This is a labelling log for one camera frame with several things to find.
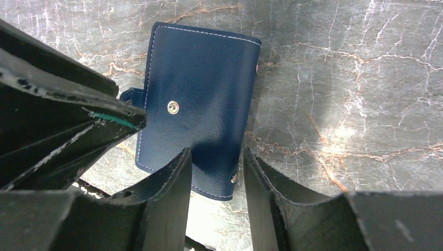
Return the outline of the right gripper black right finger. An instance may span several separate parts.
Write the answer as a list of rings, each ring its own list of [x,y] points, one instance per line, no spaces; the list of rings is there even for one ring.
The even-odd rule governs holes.
[[[442,250],[442,193],[329,197],[243,155],[254,250]]]

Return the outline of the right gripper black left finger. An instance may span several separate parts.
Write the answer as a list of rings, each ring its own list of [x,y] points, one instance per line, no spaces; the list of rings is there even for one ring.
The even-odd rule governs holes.
[[[1,193],[1,250],[183,250],[192,156],[109,198],[73,191]]]

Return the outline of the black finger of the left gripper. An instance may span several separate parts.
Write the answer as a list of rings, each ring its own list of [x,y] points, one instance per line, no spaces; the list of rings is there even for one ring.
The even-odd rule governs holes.
[[[64,189],[146,112],[1,51],[1,189]]]
[[[117,84],[104,75],[58,52],[1,20],[1,49],[57,77],[116,97]]]

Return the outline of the blue card holder wallet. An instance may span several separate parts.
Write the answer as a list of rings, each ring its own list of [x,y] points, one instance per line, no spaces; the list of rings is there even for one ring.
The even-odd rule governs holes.
[[[154,173],[190,148],[191,189],[231,200],[261,44],[234,32],[155,23],[144,87],[120,96],[147,113],[135,165]]]

